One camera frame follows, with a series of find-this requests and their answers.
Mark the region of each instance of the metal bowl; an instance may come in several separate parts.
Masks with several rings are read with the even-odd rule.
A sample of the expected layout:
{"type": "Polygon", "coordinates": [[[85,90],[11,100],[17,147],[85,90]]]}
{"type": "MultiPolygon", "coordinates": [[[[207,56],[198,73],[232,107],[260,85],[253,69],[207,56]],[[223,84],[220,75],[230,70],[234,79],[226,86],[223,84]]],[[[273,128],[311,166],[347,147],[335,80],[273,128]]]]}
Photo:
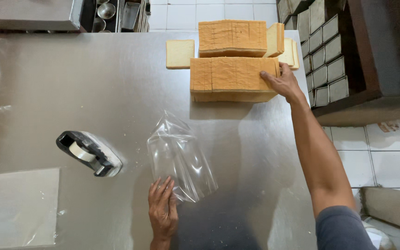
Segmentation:
{"type": "Polygon", "coordinates": [[[97,33],[100,31],[103,31],[106,28],[106,21],[103,19],[96,17],[93,20],[93,27],[92,27],[92,33],[97,33]]]}
{"type": "Polygon", "coordinates": [[[103,19],[110,19],[115,15],[115,6],[112,3],[103,3],[98,7],[97,14],[103,19]]]}

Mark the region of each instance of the gray shirt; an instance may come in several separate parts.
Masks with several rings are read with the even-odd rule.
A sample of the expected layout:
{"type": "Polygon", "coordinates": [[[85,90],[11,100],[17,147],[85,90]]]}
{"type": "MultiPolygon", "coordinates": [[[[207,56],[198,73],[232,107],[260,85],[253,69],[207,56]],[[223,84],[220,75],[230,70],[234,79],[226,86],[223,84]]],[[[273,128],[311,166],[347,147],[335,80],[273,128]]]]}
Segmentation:
{"type": "Polygon", "coordinates": [[[319,250],[377,250],[360,216],[346,206],[331,206],[316,218],[319,250]]]}

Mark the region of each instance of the tape dispenser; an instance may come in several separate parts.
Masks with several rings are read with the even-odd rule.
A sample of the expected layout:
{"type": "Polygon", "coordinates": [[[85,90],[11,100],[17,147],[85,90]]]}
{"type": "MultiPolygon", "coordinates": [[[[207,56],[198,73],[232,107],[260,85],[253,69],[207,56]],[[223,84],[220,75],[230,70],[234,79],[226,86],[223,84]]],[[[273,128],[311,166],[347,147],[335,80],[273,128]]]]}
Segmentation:
{"type": "Polygon", "coordinates": [[[122,163],[95,135],[83,131],[64,131],[56,145],[68,155],[95,171],[97,177],[113,177],[122,163]]]}

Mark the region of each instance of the hand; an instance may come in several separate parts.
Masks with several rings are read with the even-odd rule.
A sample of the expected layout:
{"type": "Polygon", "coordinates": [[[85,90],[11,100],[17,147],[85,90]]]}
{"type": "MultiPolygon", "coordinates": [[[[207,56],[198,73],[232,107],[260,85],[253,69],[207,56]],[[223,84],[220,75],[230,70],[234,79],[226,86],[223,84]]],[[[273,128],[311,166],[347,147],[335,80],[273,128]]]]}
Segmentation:
{"type": "Polygon", "coordinates": [[[175,195],[172,194],[174,181],[171,177],[158,188],[161,178],[158,178],[149,189],[149,218],[151,219],[154,239],[151,249],[169,249],[171,237],[178,226],[178,214],[175,195]]]}
{"type": "Polygon", "coordinates": [[[266,71],[260,71],[260,77],[270,84],[272,88],[286,98],[286,101],[291,102],[302,100],[305,95],[299,88],[297,79],[288,67],[288,64],[279,62],[282,68],[282,77],[275,77],[266,71]]]}

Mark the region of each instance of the tape roll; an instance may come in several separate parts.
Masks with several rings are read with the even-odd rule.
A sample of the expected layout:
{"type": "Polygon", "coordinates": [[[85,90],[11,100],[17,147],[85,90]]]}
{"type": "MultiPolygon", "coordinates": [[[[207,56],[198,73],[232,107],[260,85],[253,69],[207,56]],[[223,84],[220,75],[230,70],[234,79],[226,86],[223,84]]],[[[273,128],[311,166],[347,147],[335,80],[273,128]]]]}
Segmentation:
{"type": "Polygon", "coordinates": [[[75,155],[76,157],[85,162],[91,162],[96,157],[96,155],[88,153],[86,152],[85,149],[80,148],[80,146],[76,144],[76,141],[74,141],[72,145],[70,145],[69,151],[72,152],[73,155],[75,155]]]}

